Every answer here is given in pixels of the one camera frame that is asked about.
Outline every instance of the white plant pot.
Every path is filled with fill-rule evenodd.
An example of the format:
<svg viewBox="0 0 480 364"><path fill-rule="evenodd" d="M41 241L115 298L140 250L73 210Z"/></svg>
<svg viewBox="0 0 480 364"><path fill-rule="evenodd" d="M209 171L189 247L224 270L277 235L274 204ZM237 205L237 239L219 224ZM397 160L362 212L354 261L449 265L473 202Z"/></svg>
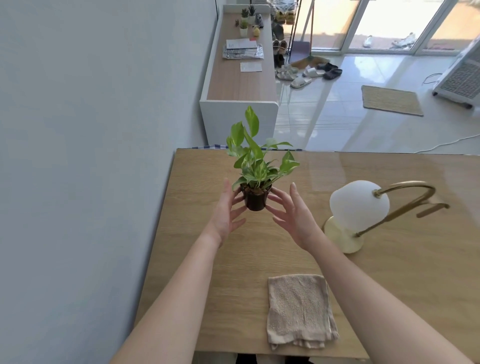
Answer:
<svg viewBox="0 0 480 364"><path fill-rule="evenodd" d="M245 29L240 28L240 37L242 38L248 37L248 28L245 28Z"/></svg>

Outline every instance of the white slipper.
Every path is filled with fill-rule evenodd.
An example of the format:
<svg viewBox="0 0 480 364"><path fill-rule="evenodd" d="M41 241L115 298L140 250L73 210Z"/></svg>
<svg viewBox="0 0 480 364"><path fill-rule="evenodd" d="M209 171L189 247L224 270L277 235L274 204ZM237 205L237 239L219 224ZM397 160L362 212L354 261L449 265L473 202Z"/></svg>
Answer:
<svg viewBox="0 0 480 364"><path fill-rule="evenodd" d="M322 77L324 74L324 70L318 70L316 68L308 68L303 71L305 77Z"/></svg>
<svg viewBox="0 0 480 364"><path fill-rule="evenodd" d="M297 75L291 71L278 72L276 76L279 80L284 80L284 81L293 81L297 78Z"/></svg>
<svg viewBox="0 0 480 364"><path fill-rule="evenodd" d="M293 73L297 73L299 69L297 67L293 67L290 64L284 64L282 67L277 68L277 72L285 72L285 71L291 71Z"/></svg>
<svg viewBox="0 0 480 364"><path fill-rule="evenodd" d="M302 88L308 85L310 82L312 82L312 79L310 77L298 76L295 80L292 81L292 83L290 84L290 87Z"/></svg>

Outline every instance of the black pants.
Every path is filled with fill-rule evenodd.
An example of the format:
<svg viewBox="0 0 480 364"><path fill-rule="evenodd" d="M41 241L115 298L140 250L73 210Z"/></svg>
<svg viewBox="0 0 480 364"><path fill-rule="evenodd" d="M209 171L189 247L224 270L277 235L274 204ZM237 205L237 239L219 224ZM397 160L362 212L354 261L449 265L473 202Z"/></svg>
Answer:
<svg viewBox="0 0 480 364"><path fill-rule="evenodd" d="M285 364L307 364L307 356L287 356ZM238 354L236 364L257 364L257 357L255 354Z"/></svg>

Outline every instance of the person's right hand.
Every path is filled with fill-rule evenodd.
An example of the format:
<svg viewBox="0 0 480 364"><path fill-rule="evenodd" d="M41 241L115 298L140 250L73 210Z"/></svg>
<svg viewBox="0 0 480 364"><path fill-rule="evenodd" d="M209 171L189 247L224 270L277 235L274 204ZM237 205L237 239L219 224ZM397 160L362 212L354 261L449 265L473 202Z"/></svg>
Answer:
<svg viewBox="0 0 480 364"><path fill-rule="evenodd" d="M281 204L285 209L282 211L267 205L266 209L274 215L273 221L284 228L300 248L310 252L311 248L318 244L318 238L323 232L300 197L295 183L290 185L290 195L272 187L268 198Z"/></svg>

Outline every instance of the white lampshade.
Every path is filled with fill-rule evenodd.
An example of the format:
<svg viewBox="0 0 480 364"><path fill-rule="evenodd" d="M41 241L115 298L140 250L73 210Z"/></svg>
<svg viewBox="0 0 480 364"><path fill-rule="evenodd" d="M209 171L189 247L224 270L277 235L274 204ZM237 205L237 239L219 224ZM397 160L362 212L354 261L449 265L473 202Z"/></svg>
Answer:
<svg viewBox="0 0 480 364"><path fill-rule="evenodd" d="M386 194L372 194L380 186L370 181L353 181L336 190L330 197L330 209L335 220L353 232L363 231L382 221L390 209Z"/></svg>

